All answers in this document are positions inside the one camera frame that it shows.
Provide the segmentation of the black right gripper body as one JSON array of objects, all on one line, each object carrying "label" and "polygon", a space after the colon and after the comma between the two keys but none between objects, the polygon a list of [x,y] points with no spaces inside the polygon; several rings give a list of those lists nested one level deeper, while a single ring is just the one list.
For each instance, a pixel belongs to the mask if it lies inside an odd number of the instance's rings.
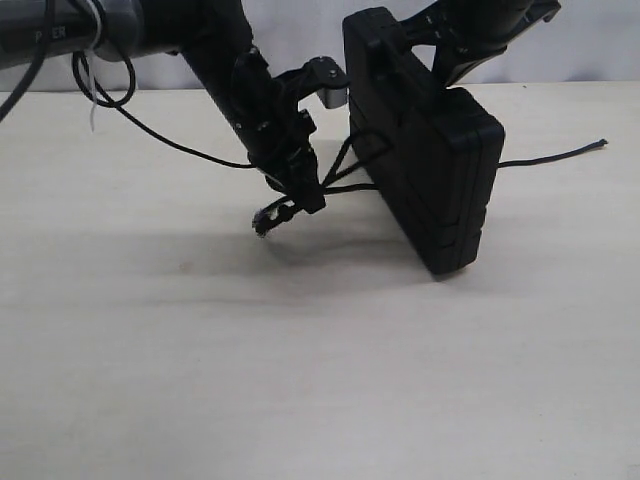
[{"label": "black right gripper body", "polygon": [[453,85],[504,54],[537,23],[550,22],[560,9],[558,1],[436,1],[400,25],[408,49],[435,48],[432,73],[440,83]]}]

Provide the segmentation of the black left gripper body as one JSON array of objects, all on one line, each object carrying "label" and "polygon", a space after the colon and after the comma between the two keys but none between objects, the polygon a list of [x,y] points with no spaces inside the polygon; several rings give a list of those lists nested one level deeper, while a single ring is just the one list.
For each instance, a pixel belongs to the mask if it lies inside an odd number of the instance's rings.
[{"label": "black left gripper body", "polygon": [[181,55],[273,185],[318,184],[309,135],[254,46],[240,1],[143,1],[143,45]]}]

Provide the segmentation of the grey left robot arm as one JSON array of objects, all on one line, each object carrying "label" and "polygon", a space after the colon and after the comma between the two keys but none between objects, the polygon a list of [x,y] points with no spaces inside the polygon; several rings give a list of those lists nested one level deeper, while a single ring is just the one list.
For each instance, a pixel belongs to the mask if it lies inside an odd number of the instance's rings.
[{"label": "grey left robot arm", "polygon": [[105,61],[182,56],[269,185],[308,213],[325,207],[315,126],[272,77],[239,1],[4,1],[1,66],[94,51]]}]

